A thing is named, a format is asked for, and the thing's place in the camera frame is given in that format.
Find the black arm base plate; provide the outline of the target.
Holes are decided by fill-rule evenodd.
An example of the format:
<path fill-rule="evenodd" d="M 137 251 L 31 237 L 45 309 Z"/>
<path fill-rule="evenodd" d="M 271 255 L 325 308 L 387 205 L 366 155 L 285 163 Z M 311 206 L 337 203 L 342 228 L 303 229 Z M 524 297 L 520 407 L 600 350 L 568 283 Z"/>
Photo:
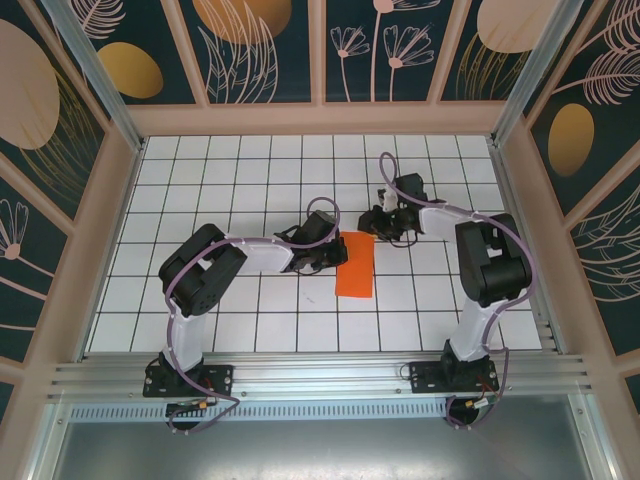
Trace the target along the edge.
<path fill-rule="evenodd" d="M 186 375 L 209 393 L 231 395 L 231 365 L 196 365 Z M 201 397 L 204 393 L 187 383 L 170 365 L 153 365 L 145 369 L 142 395 L 145 398 L 178 398 Z"/>
<path fill-rule="evenodd" d="M 484 385 L 500 388 L 496 367 L 489 358 L 445 366 L 440 361 L 411 362 L 409 380 L 414 394 L 480 393 Z"/>

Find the orange paper sheet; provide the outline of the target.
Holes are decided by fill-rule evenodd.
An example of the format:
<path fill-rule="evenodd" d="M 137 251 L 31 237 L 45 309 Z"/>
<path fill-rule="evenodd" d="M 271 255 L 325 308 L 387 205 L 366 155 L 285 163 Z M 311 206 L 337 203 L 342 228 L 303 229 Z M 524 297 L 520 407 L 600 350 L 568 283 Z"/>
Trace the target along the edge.
<path fill-rule="evenodd" d="M 343 232 L 348 260 L 337 267 L 337 297 L 369 299 L 374 285 L 374 237 L 364 232 Z"/>

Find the aluminium mounting rail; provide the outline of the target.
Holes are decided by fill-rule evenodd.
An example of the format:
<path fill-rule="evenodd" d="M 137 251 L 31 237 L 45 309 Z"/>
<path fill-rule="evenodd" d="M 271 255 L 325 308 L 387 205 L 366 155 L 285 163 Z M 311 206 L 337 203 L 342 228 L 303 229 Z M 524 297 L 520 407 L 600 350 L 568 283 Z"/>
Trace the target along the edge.
<path fill-rule="evenodd" d="M 233 366 L 233 396 L 270 401 L 408 397 L 409 363 L 438 358 L 426 352 L 209 353 L 204 360 Z M 58 364 L 46 394 L 67 402 L 137 401 L 150 360 L 142 353 L 90 354 Z M 494 362 L 508 374 L 511 396 L 587 393 L 595 384 L 578 355 L 516 351 L 509 361 Z"/>

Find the aluminium side rail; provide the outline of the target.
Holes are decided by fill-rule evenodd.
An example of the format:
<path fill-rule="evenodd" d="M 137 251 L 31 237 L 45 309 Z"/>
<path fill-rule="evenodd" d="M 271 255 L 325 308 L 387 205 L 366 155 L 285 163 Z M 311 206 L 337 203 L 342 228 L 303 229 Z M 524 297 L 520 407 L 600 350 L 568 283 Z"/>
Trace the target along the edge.
<path fill-rule="evenodd" d="M 503 343 L 516 351 L 536 350 L 535 342 L 532 340 L 532 330 L 535 329 L 540 350 L 559 355 L 568 354 L 569 350 L 538 259 L 539 248 L 536 245 L 533 229 L 534 221 L 529 217 L 530 190 L 519 178 L 515 168 L 510 165 L 509 157 L 500 146 L 491 143 L 489 153 L 505 209 L 513 215 L 520 237 L 527 244 L 534 259 L 536 271 L 533 282 L 535 292 L 525 301 L 528 310 L 518 306 L 508 309 L 501 315 L 500 328 Z"/>

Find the aluminium frame post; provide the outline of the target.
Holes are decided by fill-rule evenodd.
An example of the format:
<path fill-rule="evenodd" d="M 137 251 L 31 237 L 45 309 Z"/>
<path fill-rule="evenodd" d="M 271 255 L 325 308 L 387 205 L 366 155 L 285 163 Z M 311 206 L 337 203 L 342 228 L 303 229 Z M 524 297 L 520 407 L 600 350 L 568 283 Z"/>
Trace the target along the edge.
<path fill-rule="evenodd" d="M 494 149 L 499 149 L 508 139 L 579 16 L 583 3 L 584 0 L 558 0 L 491 131 L 490 145 Z"/>
<path fill-rule="evenodd" d="M 92 41 L 104 41 L 126 17 L 123 0 L 38 0 L 79 63 L 115 125 L 135 152 L 142 136 Z"/>

